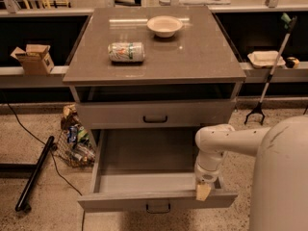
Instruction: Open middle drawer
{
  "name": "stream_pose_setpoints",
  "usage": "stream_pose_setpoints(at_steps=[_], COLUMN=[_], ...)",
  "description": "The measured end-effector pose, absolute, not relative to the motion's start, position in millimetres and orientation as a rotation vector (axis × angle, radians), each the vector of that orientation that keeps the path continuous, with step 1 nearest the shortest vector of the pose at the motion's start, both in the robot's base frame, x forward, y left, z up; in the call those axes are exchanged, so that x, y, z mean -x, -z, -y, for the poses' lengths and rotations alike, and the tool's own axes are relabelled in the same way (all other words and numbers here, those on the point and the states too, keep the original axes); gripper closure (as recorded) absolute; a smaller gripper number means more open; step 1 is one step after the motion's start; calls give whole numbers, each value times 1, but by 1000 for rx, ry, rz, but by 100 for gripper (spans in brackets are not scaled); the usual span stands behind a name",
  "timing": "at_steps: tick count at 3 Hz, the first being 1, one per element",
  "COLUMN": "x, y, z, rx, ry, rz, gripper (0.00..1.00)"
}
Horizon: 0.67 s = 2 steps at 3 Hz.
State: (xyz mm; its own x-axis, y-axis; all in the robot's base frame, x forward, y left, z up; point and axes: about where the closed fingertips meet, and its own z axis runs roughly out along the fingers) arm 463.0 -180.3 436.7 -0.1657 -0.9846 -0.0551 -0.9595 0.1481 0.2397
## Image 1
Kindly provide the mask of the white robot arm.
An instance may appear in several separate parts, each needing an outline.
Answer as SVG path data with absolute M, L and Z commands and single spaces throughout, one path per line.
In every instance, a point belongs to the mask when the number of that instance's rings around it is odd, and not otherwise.
M 308 231 L 308 115 L 257 129 L 203 127 L 195 143 L 201 184 L 218 178 L 226 151 L 255 158 L 249 231 Z

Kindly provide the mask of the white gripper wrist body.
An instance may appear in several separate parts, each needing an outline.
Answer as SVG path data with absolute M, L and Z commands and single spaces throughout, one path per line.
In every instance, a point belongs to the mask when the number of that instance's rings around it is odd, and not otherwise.
M 214 183 L 219 176 L 224 153 L 207 153 L 200 151 L 194 164 L 194 174 L 197 182 Z

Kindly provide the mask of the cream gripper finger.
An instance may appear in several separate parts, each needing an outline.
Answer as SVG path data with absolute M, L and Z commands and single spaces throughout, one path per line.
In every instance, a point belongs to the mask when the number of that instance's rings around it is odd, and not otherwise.
M 195 198 L 198 201 L 205 201 L 211 191 L 211 185 L 209 183 L 198 182 L 195 186 Z

